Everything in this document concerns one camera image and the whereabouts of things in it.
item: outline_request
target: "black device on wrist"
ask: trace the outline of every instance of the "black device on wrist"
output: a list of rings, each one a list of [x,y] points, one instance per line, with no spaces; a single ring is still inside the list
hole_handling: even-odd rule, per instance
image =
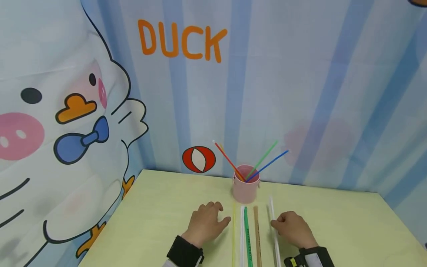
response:
[[[299,267],[299,266],[310,267],[310,265],[308,265],[305,260],[305,256],[310,254],[317,254],[323,267],[335,267],[332,262],[332,259],[329,256],[328,250],[325,247],[317,246],[310,249],[302,248],[299,250],[299,252],[300,254],[298,256],[294,258],[286,258],[284,260],[286,267]]]
[[[195,267],[197,263],[201,264],[203,259],[203,249],[195,247],[185,239],[176,236],[167,257],[178,267]]]

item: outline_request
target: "white straw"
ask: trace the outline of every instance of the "white straw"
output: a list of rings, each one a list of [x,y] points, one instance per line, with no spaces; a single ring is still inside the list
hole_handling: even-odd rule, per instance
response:
[[[245,207],[240,207],[240,267],[245,267]]]
[[[270,196],[270,211],[271,219],[275,220],[274,216],[274,207],[273,207],[273,197]],[[274,249],[276,252],[276,267],[282,267],[282,262],[280,261],[280,251],[279,251],[279,242],[277,241],[277,231],[274,229]]]

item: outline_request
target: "orange text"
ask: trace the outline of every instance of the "orange text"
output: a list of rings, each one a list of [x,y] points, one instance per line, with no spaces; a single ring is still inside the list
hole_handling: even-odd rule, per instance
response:
[[[166,37],[165,29],[163,22],[158,23],[158,30],[160,36],[160,48],[162,53],[168,58],[174,58],[179,54],[179,41],[178,41],[178,26],[176,23],[172,23],[172,50],[168,51],[166,49]],[[151,55],[156,51],[157,40],[156,33],[154,31],[153,25],[146,20],[138,20],[139,36],[141,38],[141,48],[144,55]],[[147,46],[147,42],[144,35],[144,28],[146,28],[150,33],[151,46]],[[227,35],[227,30],[222,29],[219,33],[212,36],[211,27],[207,26],[205,30],[197,26],[188,26],[186,27],[181,34],[181,50],[184,56],[188,59],[202,59],[202,53],[190,53],[188,51],[187,39],[190,34],[205,35],[205,59],[207,61],[211,60],[211,47],[213,47],[213,52],[215,54],[215,60],[218,63],[221,63],[221,51],[219,49],[219,41]]]

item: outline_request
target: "left hand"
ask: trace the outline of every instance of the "left hand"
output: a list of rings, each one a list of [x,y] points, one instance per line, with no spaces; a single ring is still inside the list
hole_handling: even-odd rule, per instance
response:
[[[218,212],[223,210],[219,202],[200,205],[197,211],[193,211],[188,229],[181,237],[198,248],[205,242],[215,240],[231,221],[231,217],[225,217],[218,222]]]

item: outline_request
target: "green striped straw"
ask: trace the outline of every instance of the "green striped straw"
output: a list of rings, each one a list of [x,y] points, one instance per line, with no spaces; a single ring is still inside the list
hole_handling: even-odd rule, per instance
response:
[[[245,207],[244,211],[245,221],[245,232],[246,232],[246,254],[248,256],[248,267],[253,267],[252,263],[252,251],[251,251],[251,238],[249,236],[249,221],[248,221],[248,207]]]
[[[270,154],[270,152],[273,150],[273,148],[277,145],[278,141],[274,142],[274,144],[271,146],[271,148],[264,154],[264,156],[258,161],[258,163],[255,165],[255,167],[251,170],[251,172],[245,177],[245,181],[251,177],[251,174],[258,168],[258,166],[263,162],[263,160]]]

